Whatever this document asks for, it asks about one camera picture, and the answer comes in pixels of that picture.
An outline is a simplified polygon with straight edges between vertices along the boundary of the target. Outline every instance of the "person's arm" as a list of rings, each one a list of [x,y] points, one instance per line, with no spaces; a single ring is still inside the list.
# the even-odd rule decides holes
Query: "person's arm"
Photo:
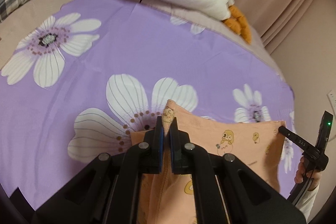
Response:
[[[295,178],[294,178],[295,183],[303,182],[303,175],[305,173],[305,166],[303,165],[304,161],[305,161],[305,158],[302,157],[300,160]],[[310,171],[307,173],[307,177],[310,177],[310,176],[314,180],[311,183],[308,191],[303,195],[302,199],[296,205],[296,207],[304,214],[307,221],[310,215],[310,211],[314,205],[317,192],[319,191],[319,185],[320,185],[322,173],[319,170],[315,170],[313,175],[311,175],[311,171]]]

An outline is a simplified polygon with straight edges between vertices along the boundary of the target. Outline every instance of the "human hand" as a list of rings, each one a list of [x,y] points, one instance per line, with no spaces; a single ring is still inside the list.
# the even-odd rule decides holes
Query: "human hand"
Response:
[[[302,157],[300,159],[300,163],[298,166],[298,170],[296,171],[296,175],[294,178],[295,183],[302,183],[303,182],[303,175],[306,172],[306,167],[304,166],[305,158]],[[309,178],[311,176],[312,179],[314,179],[311,183],[311,185],[308,188],[308,191],[314,190],[319,184],[322,177],[322,172],[320,170],[314,170],[313,175],[311,175],[312,171],[307,172],[307,177]]]

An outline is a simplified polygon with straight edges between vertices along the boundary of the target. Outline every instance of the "power socket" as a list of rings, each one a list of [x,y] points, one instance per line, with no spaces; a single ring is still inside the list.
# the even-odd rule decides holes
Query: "power socket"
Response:
[[[331,103],[331,106],[333,107],[333,111],[334,111],[334,116],[336,116],[336,92],[334,90],[331,90],[328,94],[327,94],[329,101]]]

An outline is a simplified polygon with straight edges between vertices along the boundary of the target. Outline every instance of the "white power strip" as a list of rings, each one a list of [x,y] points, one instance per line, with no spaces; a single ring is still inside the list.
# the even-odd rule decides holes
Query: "white power strip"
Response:
[[[333,112],[334,112],[334,117],[336,117],[336,92],[334,90],[329,91],[329,93],[327,94],[329,101],[331,103],[331,106],[333,108]],[[329,141],[332,141],[336,138],[336,135],[332,138],[329,138]]]

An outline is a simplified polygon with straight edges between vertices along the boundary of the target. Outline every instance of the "purple floral sheet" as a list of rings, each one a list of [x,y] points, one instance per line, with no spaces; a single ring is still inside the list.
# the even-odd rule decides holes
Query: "purple floral sheet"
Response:
[[[37,209],[101,152],[130,147],[167,99],[219,122],[285,120],[277,73],[203,27],[125,0],[75,0],[18,44],[0,77],[0,183]],[[279,165],[288,197],[300,150]]]

